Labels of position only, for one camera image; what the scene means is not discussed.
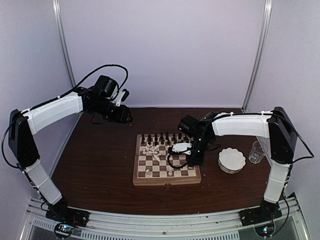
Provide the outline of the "wooden chess board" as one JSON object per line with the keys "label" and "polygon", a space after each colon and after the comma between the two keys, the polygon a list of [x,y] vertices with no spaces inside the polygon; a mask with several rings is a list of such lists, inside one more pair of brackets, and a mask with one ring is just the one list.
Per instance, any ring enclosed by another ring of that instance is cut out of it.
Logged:
{"label": "wooden chess board", "polygon": [[[199,184],[202,181],[199,166],[188,166],[186,154],[171,155],[169,160],[169,147],[160,146],[160,150],[165,158],[160,163],[151,160],[151,157],[142,155],[142,146],[137,143],[133,168],[133,185],[134,186],[164,186],[164,185],[191,185]],[[167,175],[167,166],[173,168],[173,176]],[[151,176],[145,176],[146,169],[150,169]]]}

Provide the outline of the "white knight chess piece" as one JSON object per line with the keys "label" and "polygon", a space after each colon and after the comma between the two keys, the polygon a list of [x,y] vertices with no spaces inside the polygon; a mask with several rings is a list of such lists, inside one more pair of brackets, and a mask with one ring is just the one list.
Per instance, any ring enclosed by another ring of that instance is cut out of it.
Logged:
{"label": "white knight chess piece", "polygon": [[146,169],[146,171],[145,171],[145,176],[146,176],[146,177],[150,177],[151,174],[152,174],[152,172],[150,171],[150,169]]}

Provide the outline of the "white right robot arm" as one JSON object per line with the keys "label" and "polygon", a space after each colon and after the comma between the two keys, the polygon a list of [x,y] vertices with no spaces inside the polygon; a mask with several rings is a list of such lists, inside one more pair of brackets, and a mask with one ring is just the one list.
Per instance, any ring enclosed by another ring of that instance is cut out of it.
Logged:
{"label": "white right robot arm", "polygon": [[298,135],[282,107],[258,113],[214,113],[201,119],[187,115],[178,129],[193,139],[187,162],[190,166],[203,165],[205,152],[219,136],[254,136],[269,139],[272,165],[263,200],[256,210],[259,220],[268,220],[275,212],[290,169]]}

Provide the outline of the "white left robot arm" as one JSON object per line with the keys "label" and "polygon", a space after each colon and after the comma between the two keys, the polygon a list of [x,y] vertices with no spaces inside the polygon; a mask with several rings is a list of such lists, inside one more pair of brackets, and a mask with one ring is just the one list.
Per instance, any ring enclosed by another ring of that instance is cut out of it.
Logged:
{"label": "white left robot arm", "polygon": [[130,123],[133,120],[130,109],[123,104],[129,94],[127,89],[109,95],[94,86],[77,87],[65,96],[60,95],[47,103],[11,112],[9,127],[4,136],[8,138],[9,148],[17,160],[15,168],[28,178],[61,222],[69,221],[72,211],[44,169],[34,135],[55,122],[85,111],[99,114],[108,122]]}

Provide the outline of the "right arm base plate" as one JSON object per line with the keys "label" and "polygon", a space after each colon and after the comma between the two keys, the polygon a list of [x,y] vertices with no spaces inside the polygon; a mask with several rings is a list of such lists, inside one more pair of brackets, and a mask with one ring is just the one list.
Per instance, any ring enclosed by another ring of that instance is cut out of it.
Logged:
{"label": "right arm base plate", "polygon": [[247,208],[238,214],[243,227],[269,222],[283,215],[279,209],[270,210],[265,207]]}

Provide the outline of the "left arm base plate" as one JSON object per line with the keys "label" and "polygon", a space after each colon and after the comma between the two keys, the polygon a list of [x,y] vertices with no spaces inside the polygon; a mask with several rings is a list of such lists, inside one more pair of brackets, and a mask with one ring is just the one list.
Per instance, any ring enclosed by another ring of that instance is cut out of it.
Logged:
{"label": "left arm base plate", "polygon": [[86,227],[89,220],[90,213],[88,211],[68,208],[65,216],[62,214],[57,215],[52,210],[46,212],[45,217],[47,219],[54,220],[56,222],[67,223],[71,226]]}

